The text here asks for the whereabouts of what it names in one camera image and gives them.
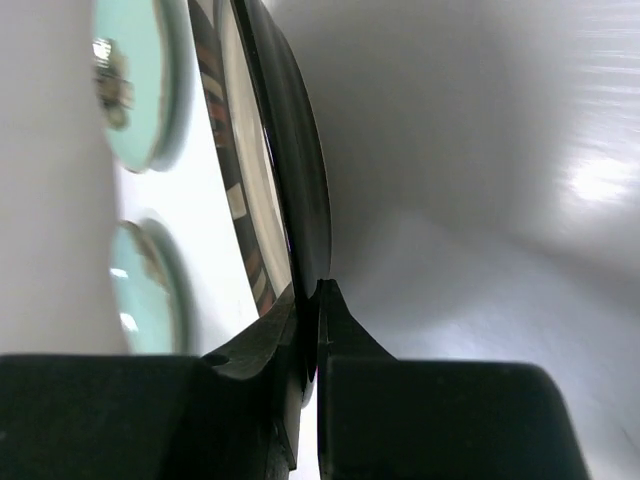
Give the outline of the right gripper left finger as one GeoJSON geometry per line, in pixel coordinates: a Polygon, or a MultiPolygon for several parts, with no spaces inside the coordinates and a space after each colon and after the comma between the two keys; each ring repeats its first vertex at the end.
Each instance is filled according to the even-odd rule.
{"type": "Polygon", "coordinates": [[[5,355],[5,479],[285,479],[297,465],[293,293],[202,356],[5,355]]]}

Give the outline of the mint floral plate front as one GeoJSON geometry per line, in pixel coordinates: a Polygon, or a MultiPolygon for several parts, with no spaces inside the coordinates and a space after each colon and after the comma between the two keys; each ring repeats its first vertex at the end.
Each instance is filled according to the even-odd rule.
{"type": "Polygon", "coordinates": [[[147,225],[121,220],[110,248],[109,275],[129,351],[189,352],[190,319],[176,265],[147,225]]]}

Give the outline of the mint floral plate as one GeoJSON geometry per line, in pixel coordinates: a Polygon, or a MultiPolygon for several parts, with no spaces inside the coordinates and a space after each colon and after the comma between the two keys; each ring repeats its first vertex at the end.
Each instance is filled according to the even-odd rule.
{"type": "Polygon", "coordinates": [[[93,85],[106,141],[122,167],[140,174],[171,136],[188,27],[185,1],[95,1],[93,85]]]}
{"type": "Polygon", "coordinates": [[[189,352],[190,319],[176,265],[147,225],[121,220],[110,248],[109,275],[129,351],[189,352]]]}

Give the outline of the mint floral plate back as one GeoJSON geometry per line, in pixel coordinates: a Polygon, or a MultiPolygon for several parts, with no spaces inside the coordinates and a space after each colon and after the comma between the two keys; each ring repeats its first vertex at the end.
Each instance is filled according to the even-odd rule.
{"type": "Polygon", "coordinates": [[[171,136],[188,27],[185,1],[95,1],[93,85],[106,141],[122,167],[140,174],[171,136]]]}

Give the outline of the black rim beige plate back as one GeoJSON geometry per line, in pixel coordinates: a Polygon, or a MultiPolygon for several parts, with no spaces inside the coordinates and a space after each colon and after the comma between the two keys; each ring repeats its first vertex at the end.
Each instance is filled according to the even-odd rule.
{"type": "Polygon", "coordinates": [[[255,308],[300,312],[329,274],[331,209],[313,108],[294,53],[261,1],[191,1],[211,135],[255,308]]]}

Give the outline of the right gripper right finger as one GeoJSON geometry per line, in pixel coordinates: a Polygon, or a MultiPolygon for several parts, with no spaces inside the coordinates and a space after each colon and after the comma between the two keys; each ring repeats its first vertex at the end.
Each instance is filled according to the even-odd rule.
{"type": "Polygon", "coordinates": [[[325,479],[585,479],[564,399],[526,363],[399,360],[319,288],[318,458],[325,479]]]}

